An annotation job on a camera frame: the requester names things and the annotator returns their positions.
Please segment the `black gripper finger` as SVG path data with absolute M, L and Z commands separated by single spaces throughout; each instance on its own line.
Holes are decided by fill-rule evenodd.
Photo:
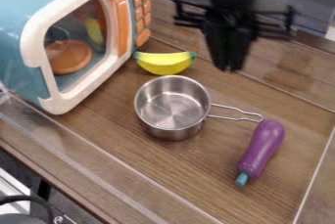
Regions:
M 244 67 L 246 58 L 250 53 L 254 35 L 247 27 L 238 28 L 231 33 L 231 71 Z
M 230 64 L 227 57 L 227 31 L 220 24 L 208 22 L 204 27 L 204 35 L 214 65 L 220 70 L 226 70 Z

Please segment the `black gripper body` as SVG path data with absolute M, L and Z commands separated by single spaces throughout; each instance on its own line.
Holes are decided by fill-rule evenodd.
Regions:
M 290 39 L 295 9 L 289 6 L 285 11 L 255 11 L 232 8 L 216 8 L 187 0 L 173 0 L 176 5 L 175 24 L 199 28 L 210 37 L 223 38 L 228 34 L 246 33 L 251 39 L 258 37 Z

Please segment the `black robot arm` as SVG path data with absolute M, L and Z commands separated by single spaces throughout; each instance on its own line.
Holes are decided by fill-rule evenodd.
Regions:
M 214 65 L 244 68 L 254 41 L 291 40 L 297 10 L 277 0 L 173 0 L 175 24 L 199 28 Z

